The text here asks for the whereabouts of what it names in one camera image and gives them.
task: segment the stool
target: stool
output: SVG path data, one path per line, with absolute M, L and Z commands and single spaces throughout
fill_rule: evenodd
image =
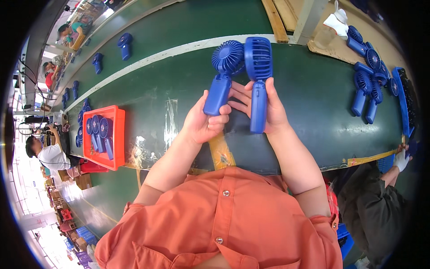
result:
M 76 224 L 75 223 L 70 223 L 69 226 L 70 226 L 70 229 L 72 229 L 72 230 L 76 229 Z

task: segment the fluorescent light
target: fluorescent light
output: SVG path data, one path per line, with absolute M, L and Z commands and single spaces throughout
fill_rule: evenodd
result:
M 58 54 L 55 54 L 55 53 L 50 53 L 50 52 L 47 52 L 47 51 L 44 51 L 43 52 L 43 56 L 44 57 L 46 57 L 46 58 L 49 58 L 49 59 L 52 59 L 52 58 L 54 58 L 55 56 L 57 56 Z

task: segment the red plastic tray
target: red plastic tray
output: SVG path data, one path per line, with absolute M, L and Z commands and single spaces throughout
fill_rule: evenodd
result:
M 87 111 L 83 114 L 83 125 L 86 124 L 86 120 L 88 118 L 93 117 L 96 114 L 110 118 L 114 121 L 114 130 L 112 135 L 114 159 L 109 160 L 106 152 L 96 152 L 91 154 L 91 136 L 86 133 L 85 129 L 83 132 L 83 156 L 85 159 L 91 160 L 96 164 L 115 171 L 119 166 L 123 166 L 126 163 L 124 157 L 124 120 L 126 112 L 119 109 L 117 105 Z

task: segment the blue handheld fan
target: blue handheld fan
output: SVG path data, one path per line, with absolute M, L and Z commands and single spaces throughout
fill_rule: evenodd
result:
M 78 136 L 76 136 L 75 141 L 76 141 L 76 147 L 80 148 L 81 142 L 79 141 Z
M 364 59 L 370 68 L 373 70 L 378 70 L 381 68 L 381 59 L 379 58 L 378 53 L 374 49 L 368 49 L 365 53 Z
M 354 103 L 352 104 L 351 110 L 354 115 L 359 117 L 363 111 L 366 95 L 370 94 L 372 90 L 372 83 L 370 81 L 369 74 L 365 71 L 357 71 L 354 74 L 354 83 L 357 93 L 355 94 Z
M 92 132 L 98 133 L 100 130 L 100 121 L 103 117 L 101 115 L 94 115 L 92 117 Z
M 374 74 L 373 70 L 370 67 L 368 67 L 367 65 L 364 65 L 360 62 L 356 62 L 354 64 L 354 70 L 367 72 L 371 76 L 373 76 L 373 74 Z
M 101 138 L 107 138 L 112 136 L 114 129 L 114 122 L 109 118 L 102 118 L 100 120 L 100 127 L 98 129 L 98 133 Z
M 366 46 L 366 44 L 363 43 L 363 37 L 361 36 L 360 32 L 358 32 L 358 30 L 354 26 L 350 25 L 348 26 L 347 34 L 347 46 L 364 57 L 368 47 Z
M 82 119 L 83 119 L 83 111 L 81 110 L 79 111 L 79 114 L 78 114 L 78 123 L 81 123 Z
M 80 126 L 78 129 L 78 139 L 79 139 L 79 142 L 82 144 L 82 141 L 83 141 L 83 127 L 82 126 Z
M 112 138 L 108 137 L 104 139 L 104 145 L 106 147 L 106 153 L 109 160 L 114 159 L 114 146 L 112 144 Z
M 95 139 L 97 140 L 97 148 L 99 153 L 106 152 L 106 146 L 104 145 L 104 139 L 100 137 L 100 134 L 95 135 Z
M 75 80 L 73 82 L 73 99 L 77 100 L 78 99 L 78 89 L 79 89 L 79 81 Z
M 352 26 L 352 25 L 348 26 L 347 35 L 349 37 L 353 38 L 358 43 L 360 43 L 360 44 L 363 43 L 363 37 L 361 36 L 360 32 L 358 32 L 357 28 L 355 28 L 354 26 Z
M 91 144 L 94 147 L 94 150 L 98 152 L 97 136 L 95 133 L 92 133 L 91 135 Z
M 96 53 L 94 55 L 94 58 L 92 59 L 92 65 L 95 66 L 95 73 L 98 75 L 103 70 L 103 67 L 101 65 L 101 59 L 103 59 L 103 54 Z
M 118 40 L 117 46 L 121 48 L 121 55 L 123 61 L 127 61 L 131 57 L 131 42 L 133 41 L 133 36 L 129 33 L 124 33 L 123 36 Z
M 389 79 L 390 76 L 390 71 L 388 71 L 387 67 L 384 64 L 384 61 L 381 60 L 381 67 L 378 68 L 377 70 L 375 70 L 375 73 L 381 73 L 384 74 L 384 76 Z
M 266 79 L 273 74 L 272 46 L 265 37 L 248 37 L 245 41 L 245 66 L 252 86 L 251 133 L 263 133 L 266 128 Z
M 227 103 L 231 87 L 231 76 L 240 73 L 244 65 L 243 44 L 229 40 L 221 44 L 212 54 L 212 65 L 219 72 L 212 80 L 203 112 L 218 116 L 219 108 Z
M 65 94 L 63 94 L 61 102 L 63 103 L 63 109 L 66 109 L 66 95 Z
M 66 96 L 66 101 L 69 101 L 70 99 L 70 91 L 69 88 L 64 89 L 64 95 Z
M 392 95 L 398 96 L 399 86 L 397 86 L 397 82 L 393 77 L 388 79 L 388 89 Z
M 86 130 L 87 134 L 89 134 L 89 135 L 92 134 L 92 118 L 88 118 L 86 120 L 85 130 Z
M 83 100 L 83 105 L 82 106 L 83 107 L 89 106 L 89 99 L 88 99 L 88 97 Z
M 370 105 L 366 115 L 366 120 L 369 124 L 373 124 L 378 104 L 381 104 L 382 100 L 384 99 L 381 91 L 381 86 L 376 80 L 372 81 L 372 86 L 372 91 L 370 92 Z
M 383 73 L 375 73 L 374 78 L 381 86 L 385 86 L 387 84 L 387 77 Z

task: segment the plastic bottle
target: plastic bottle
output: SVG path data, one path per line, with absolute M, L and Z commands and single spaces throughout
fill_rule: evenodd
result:
M 315 45 L 320 49 L 326 49 L 336 35 L 342 39 L 348 39 L 347 15 L 343 9 L 338 9 L 339 3 L 335 1 L 335 12 L 324 21 L 322 29 L 313 39 Z

